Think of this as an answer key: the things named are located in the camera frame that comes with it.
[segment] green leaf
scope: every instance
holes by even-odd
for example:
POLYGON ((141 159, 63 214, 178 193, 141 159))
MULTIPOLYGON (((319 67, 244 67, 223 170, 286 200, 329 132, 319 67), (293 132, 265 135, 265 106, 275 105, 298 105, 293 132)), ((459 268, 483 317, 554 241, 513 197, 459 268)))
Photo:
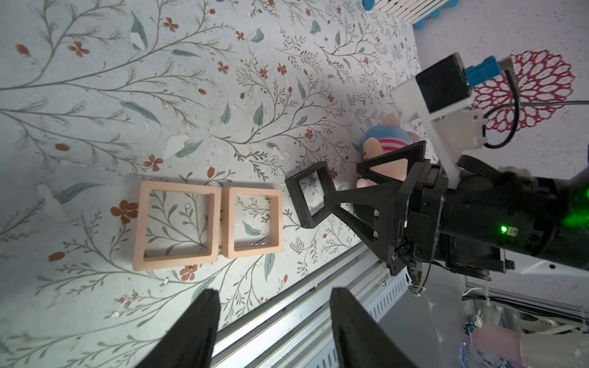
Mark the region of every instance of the green leaf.
POLYGON ((71 201, 72 199, 74 199, 74 197, 76 195, 82 193, 83 191, 88 190, 90 188, 99 187, 99 186, 102 186, 102 184, 96 184, 96 183, 74 184, 74 185, 68 187, 67 189, 64 189, 61 192, 57 193, 56 195, 53 196, 53 198, 55 198, 60 204, 64 204, 64 203, 67 203, 67 202, 71 201))
POLYGON ((321 27, 319 26, 319 23, 317 23, 317 21, 313 21, 313 23, 311 24, 311 34, 317 34, 321 32, 321 27))
MULTIPOLYGON (((143 29, 143 24, 141 24, 139 19, 137 19, 134 12, 131 12, 131 15, 133 16, 133 25, 131 26, 131 33, 138 33, 139 34, 139 37, 141 37, 141 40, 143 41, 143 44, 145 45, 144 49, 146 49, 147 48, 147 35, 145 34, 145 29, 143 29)), ((133 44, 133 48, 136 50, 140 49, 135 44, 133 44)))
POLYGON ((123 107, 129 108, 129 109, 131 109, 133 111, 139 112, 141 115, 143 115, 144 118, 148 118, 149 120, 153 120, 157 124, 159 124, 159 126, 161 126, 160 121, 148 109, 143 108, 143 107, 139 106, 138 104, 136 104, 134 102, 131 102, 131 101, 121 101, 121 105, 123 107))
POLYGON ((298 127, 299 125, 301 125, 302 123, 304 123, 305 121, 307 121, 307 117, 308 115, 305 115, 304 117, 302 117, 298 123, 296 123, 296 126, 298 127))
POLYGON ((254 124, 260 126, 264 122, 264 104, 260 103, 260 107, 254 113, 254 124))
POLYGON ((177 204, 170 207, 170 210, 168 211, 168 218, 170 218, 170 216, 172 216, 172 213, 174 213, 174 211, 176 211, 176 208, 178 208, 177 204))
POLYGON ((303 85, 299 82, 299 92, 300 92, 300 97, 304 100, 305 97, 307 97, 307 94, 305 93, 305 89, 303 88, 303 85))
POLYGON ((179 50, 177 48, 175 48, 175 49, 172 50, 172 55, 187 56, 187 57, 196 56, 196 57, 199 57, 200 58, 200 55, 193 54, 192 52, 188 52, 188 51, 184 51, 184 50, 179 50))
POLYGON ((194 293, 192 293, 192 298, 190 300, 191 303, 196 300, 196 298, 198 298, 200 293, 209 288, 209 285, 214 281, 214 279, 214 277, 209 277, 204 283, 198 285, 198 287, 194 289, 194 293))
POLYGON ((242 221, 242 223, 243 223, 243 227, 246 229, 247 235, 258 236, 262 233, 261 230, 251 227, 250 224, 248 224, 247 222, 242 221))
POLYGON ((221 115, 221 122, 227 124, 231 120, 231 110, 229 110, 229 102, 225 106, 225 112, 221 115))
POLYGON ((261 41, 261 40, 263 40, 263 39, 264 39, 264 33, 262 33, 262 30, 261 30, 260 28, 258 28, 258 29, 256 30, 256 35, 255 35, 254 37, 252 37, 252 38, 250 39, 250 41, 251 41, 251 42, 258 43, 258 42, 260 42, 260 41, 261 41))
POLYGON ((266 254, 264 258, 264 276, 266 277, 266 282, 268 282, 268 275, 272 271, 272 267, 274 267, 274 260, 276 259, 275 253, 266 254))
POLYGON ((203 140, 200 140, 200 141, 194 142, 194 143, 184 142, 184 148, 182 148, 180 151, 176 152, 176 157, 180 158, 180 157, 188 156, 192 152, 195 152, 196 149, 200 146, 200 144, 202 142, 203 142, 203 140))

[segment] floral tablecloth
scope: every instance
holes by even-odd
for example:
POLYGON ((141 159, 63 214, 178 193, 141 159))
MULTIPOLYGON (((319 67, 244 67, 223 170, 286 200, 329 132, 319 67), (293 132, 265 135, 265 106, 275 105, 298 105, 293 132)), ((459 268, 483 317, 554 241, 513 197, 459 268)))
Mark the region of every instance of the floral tablecloth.
MULTIPOLYGON (((419 71, 410 25, 347 0, 2 7, 0 366, 132 366, 203 289, 222 328, 358 242, 334 216, 300 228, 284 177, 326 160, 354 185, 419 71), (142 180, 282 189, 284 252, 133 271, 142 180)), ((152 197, 154 251, 204 241, 198 201, 152 197)), ((266 205, 238 202, 255 241, 266 205)))

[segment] plush toy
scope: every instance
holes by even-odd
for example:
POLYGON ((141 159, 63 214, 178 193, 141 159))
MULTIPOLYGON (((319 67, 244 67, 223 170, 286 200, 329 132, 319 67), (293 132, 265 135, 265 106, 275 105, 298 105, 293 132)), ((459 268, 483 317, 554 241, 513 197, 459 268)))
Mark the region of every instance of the plush toy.
MULTIPOLYGON (((401 128, 401 120, 395 114, 389 114, 380 121, 382 125, 370 128, 362 138, 362 158, 364 160, 370 160, 419 141, 417 134, 407 132, 401 128)), ((405 180, 407 176, 407 159, 374 166, 372 170, 394 179, 405 180)), ((356 183, 357 188, 370 185, 376 185, 376 183, 368 179, 360 179, 356 183)))

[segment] blue clip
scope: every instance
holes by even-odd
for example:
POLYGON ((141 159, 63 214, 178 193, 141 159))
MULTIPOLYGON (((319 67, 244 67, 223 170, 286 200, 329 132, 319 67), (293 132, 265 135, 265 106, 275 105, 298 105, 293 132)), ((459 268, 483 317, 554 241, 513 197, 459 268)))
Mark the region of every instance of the blue clip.
POLYGON ((464 69, 464 74, 468 84, 472 87, 495 78, 501 74, 501 68, 495 57, 491 56, 485 59, 479 65, 474 65, 464 69))

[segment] orange flower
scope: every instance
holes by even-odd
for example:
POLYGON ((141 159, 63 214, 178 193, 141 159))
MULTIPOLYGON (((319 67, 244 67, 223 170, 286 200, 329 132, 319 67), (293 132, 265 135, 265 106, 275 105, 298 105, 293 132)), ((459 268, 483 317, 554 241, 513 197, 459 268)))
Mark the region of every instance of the orange flower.
POLYGON ((155 155, 149 155, 148 157, 149 161, 145 161, 143 162, 143 166, 145 167, 151 167, 151 169, 153 170, 153 172, 159 171, 160 167, 157 164, 163 164, 164 163, 164 159, 163 158, 155 158, 155 155))
POLYGON ((219 61, 219 67, 217 68, 217 70, 219 72, 223 72, 223 74, 227 74, 227 71, 229 70, 229 65, 223 66, 223 63, 219 61))
POLYGON ((111 207, 111 215, 114 217, 121 217, 122 224, 128 224, 131 222, 131 218, 137 218, 139 205, 135 202, 129 203, 122 200, 118 207, 111 207))
POLYGON ((278 63, 278 72, 282 75, 286 74, 286 65, 278 63))
POLYGON ((173 33, 176 33, 176 30, 180 27, 177 24, 172 23, 172 18, 167 17, 166 18, 167 22, 164 22, 164 27, 168 28, 169 30, 171 30, 173 33))
POLYGON ((70 147, 69 147, 69 145, 67 145, 65 143, 58 143, 55 145, 55 149, 58 151, 67 152, 70 150, 70 147))
POLYGON ((29 49, 25 45, 17 44, 15 45, 16 50, 23 56, 31 56, 29 49))
POLYGON ((47 257, 49 262, 56 262, 65 257, 65 252, 55 252, 54 254, 47 257))
POLYGON ((85 49, 85 48, 82 47, 82 42, 75 41, 74 42, 74 45, 75 46, 72 46, 72 45, 68 46, 68 49, 70 51, 75 52, 75 54, 77 56, 79 56, 79 57, 82 58, 82 57, 84 57, 84 54, 88 55, 90 53, 90 50, 89 49, 85 49))
POLYGON ((197 264, 193 264, 192 266, 184 266, 184 268, 182 268, 182 270, 180 271, 180 275, 182 275, 182 281, 194 280, 194 273, 197 269, 197 264))

